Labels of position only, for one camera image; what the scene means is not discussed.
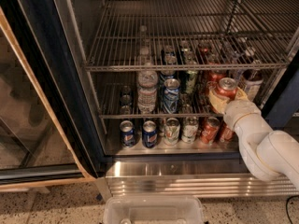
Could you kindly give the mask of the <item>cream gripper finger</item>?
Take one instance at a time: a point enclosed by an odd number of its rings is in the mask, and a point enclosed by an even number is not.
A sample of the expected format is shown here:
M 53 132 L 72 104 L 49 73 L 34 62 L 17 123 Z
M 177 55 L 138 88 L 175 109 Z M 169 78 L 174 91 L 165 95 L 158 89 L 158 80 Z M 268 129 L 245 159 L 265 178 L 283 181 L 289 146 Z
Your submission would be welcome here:
M 248 98 L 247 94 L 241 88 L 237 87 L 236 93 L 235 93 L 235 99 L 247 101 L 249 98 Z
M 208 93 L 209 102 L 216 113 L 223 114 L 226 106 L 231 102 L 231 93 L 220 86 L 211 86 Z

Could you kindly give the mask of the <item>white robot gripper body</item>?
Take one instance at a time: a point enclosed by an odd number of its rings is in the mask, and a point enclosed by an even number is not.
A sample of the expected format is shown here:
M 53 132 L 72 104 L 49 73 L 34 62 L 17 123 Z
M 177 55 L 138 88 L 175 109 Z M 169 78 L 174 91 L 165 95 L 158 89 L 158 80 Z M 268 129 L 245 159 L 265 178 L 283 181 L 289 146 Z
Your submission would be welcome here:
M 234 100 L 224 109 L 223 118 L 228 127 L 233 131 L 238 122 L 253 126 L 262 124 L 261 110 L 251 101 Z

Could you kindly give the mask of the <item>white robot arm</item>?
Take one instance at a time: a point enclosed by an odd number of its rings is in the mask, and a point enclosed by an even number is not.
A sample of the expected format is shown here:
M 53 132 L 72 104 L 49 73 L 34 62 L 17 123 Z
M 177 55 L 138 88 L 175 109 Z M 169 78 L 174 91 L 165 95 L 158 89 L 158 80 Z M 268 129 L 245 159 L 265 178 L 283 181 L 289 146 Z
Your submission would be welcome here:
M 217 94 L 216 86 L 211 85 L 208 98 L 237 135 L 239 152 L 248 170 L 262 181 L 285 175 L 299 189 L 299 143 L 288 133 L 273 130 L 243 91 L 238 91 L 231 101 Z

